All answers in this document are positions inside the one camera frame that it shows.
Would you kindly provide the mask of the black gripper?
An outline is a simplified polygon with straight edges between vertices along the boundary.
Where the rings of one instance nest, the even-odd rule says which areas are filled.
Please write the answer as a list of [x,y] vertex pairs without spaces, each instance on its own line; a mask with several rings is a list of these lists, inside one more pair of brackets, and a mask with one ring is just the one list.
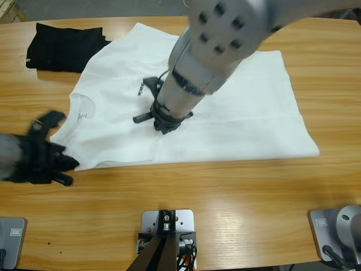
[[190,112],[183,118],[175,119],[164,113],[159,102],[154,101],[150,107],[150,111],[148,113],[133,117],[133,122],[139,124],[144,121],[154,119],[153,126],[155,130],[161,132],[163,135],[166,135],[167,133],[178,129],[185,119],[189,119],[192,116],[193,112]]
[[73,184],[73,177],[65,172],[75,169],[79,162],[64,154],[64,146],[34,135],[18,135],[16,138],[21,156],[15,163],[14,183],[42,185],[55,181],[63,186]]

